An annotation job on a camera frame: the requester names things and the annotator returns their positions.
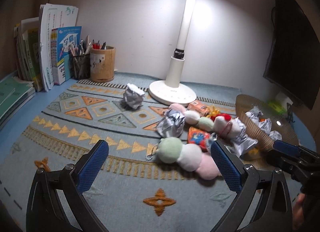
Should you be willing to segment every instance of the blue desk surface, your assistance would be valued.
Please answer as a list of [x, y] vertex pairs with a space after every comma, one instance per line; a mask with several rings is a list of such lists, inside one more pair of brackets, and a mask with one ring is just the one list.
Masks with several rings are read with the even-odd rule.
[[[27, 102], [3, 127], [0, 131], [0, 163], [4, 160], [10, 151], [13, 143], [18, 139], [20, 134], [26, 129], [28, 124], [45, 109], [59, 94], [76, 83], [76, 80], [70, 79], [60, 86], [55, 85], [50, 92], [38, 92], [36, 96]], [[300, 143], [310, 150], [316, 151], [316, 144], [312, 135], [294, 115], [295, 122], [292, 123]]]

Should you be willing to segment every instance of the woven basket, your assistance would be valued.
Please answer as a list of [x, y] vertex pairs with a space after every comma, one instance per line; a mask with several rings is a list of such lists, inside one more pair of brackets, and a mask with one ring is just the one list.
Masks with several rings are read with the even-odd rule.
[[262, 111], [264, 118], [270, 118], [272, 121], [271, 130], [281, 133], [282, 140], [284, 142], [292, 145], [299, 145], [296, 133], [285, 118], [283, 118], [263, 101], [249, 95], [240, 94], [236, 98], [236, 114], [246, 125], [246, 132], [248, 136], [259, 141], [257, 144], [258, 149], [260, 149], [262, 152], [268, 152], [273, 149], [274, 141], [254, 122], [252, 122], [249, 117], [246, 116], [245, 113], [250, 111], [254, 106], [257, 106]]

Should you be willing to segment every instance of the mesh pen holder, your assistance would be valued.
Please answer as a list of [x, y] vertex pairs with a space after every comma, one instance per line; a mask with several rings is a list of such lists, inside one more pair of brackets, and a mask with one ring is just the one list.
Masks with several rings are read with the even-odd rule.
[[90, 54], [72, 57], [74, 79], [90, 78]]

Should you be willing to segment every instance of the desk lamp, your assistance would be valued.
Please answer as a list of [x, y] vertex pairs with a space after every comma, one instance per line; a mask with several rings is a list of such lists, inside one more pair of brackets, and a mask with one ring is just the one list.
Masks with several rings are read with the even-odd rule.
[[179, 103], [187, 106], [196, 99], [195, 92], [180, 83], [184, 64], [184, 50], [186, 47], [191, 17], [196, 0], [186, 0], [184, 7], [177, 46], [171, 57], [166, 80], [159, 80], [149, 86], [150, 95], [157, 101], [170, 105]]

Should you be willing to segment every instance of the wooden pen holder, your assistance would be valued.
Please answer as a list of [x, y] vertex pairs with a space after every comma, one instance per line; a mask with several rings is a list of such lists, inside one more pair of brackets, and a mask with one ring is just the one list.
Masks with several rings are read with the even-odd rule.
[[90, 50], [90, 79], [93, 82], [104, 83], [112, 81], [115, 76], [116, 49]]

